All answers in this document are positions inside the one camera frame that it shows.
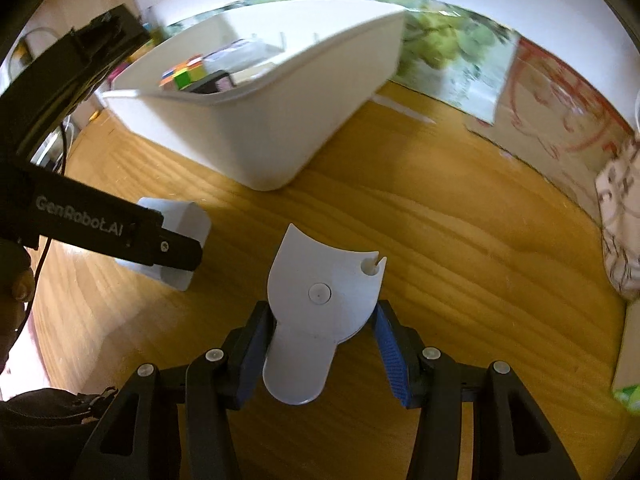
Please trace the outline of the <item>left hand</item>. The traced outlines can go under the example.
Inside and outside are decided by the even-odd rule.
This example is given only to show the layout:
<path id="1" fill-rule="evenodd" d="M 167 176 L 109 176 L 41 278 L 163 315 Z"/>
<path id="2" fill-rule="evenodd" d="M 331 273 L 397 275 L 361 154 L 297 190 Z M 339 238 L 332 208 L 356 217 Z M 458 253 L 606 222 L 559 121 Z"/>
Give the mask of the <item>left hand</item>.
<path id="1" fill-rule="evenodd" d="M 2 240 L 0 246 L 0 368 L 6 368 L 10 351 L 26 321 L 26 304 L 35 293 L 32 258 L 26 249 Z"/>

